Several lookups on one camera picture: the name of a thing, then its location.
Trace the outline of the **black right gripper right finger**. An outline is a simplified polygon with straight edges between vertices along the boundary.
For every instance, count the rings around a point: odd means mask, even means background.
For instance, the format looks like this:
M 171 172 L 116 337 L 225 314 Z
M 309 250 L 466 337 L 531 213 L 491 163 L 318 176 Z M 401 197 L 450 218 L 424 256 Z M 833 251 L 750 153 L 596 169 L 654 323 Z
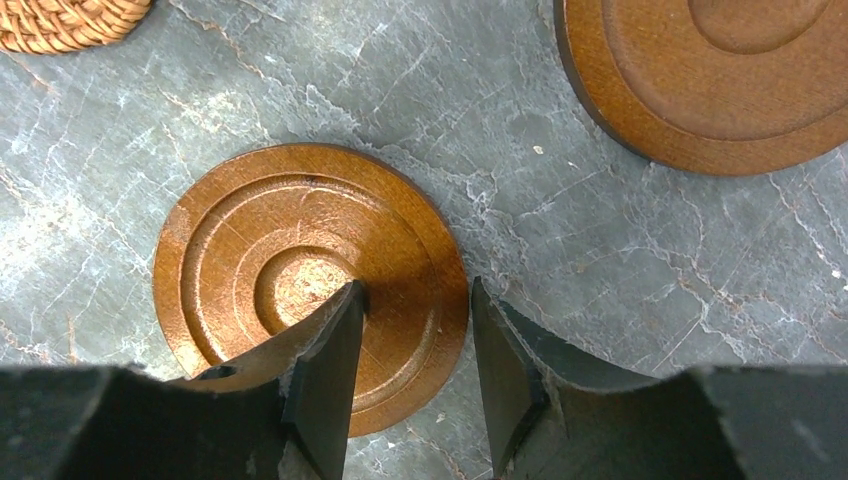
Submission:
M 498 479 L 843 479 L 843 366 L 706 365 L 665 378 L 587 353 L 475 280 Z

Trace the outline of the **brown wooden coaster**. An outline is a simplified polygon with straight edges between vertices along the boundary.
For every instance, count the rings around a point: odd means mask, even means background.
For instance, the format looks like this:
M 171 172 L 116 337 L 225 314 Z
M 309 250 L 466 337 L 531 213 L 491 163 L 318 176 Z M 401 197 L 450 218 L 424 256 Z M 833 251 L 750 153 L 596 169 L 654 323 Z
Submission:
M 645 158 L 745 176 L 847 140 L 843 1 L 558 1 L 554 21 L 580 103 Z
M 153 299 L 177 362 L 198 375 L 296 325 L 350 281 L 366 295 L 349 433 L 425 406 L 465 341 L 469 294 L 435 203 L 377 158 L 322 143 L 214 167 L 161 230 Z

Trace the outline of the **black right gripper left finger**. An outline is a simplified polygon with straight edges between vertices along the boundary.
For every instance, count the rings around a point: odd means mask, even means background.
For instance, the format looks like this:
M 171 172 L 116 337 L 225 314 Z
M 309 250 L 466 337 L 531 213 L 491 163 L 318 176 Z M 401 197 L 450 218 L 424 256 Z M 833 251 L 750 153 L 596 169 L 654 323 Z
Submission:
M 192 379 L 5 367 L 5 479 L 339 479 L 363 335 L 361 283 Z

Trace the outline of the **woven rattan coaster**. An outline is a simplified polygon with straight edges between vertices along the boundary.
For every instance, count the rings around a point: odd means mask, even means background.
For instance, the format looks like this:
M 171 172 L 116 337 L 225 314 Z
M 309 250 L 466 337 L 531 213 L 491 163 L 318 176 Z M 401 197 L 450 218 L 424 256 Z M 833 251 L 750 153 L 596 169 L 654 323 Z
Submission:
M 63 54 L 119 42 L 152 5 L 150 0 L 2 0 L 1 49 Z

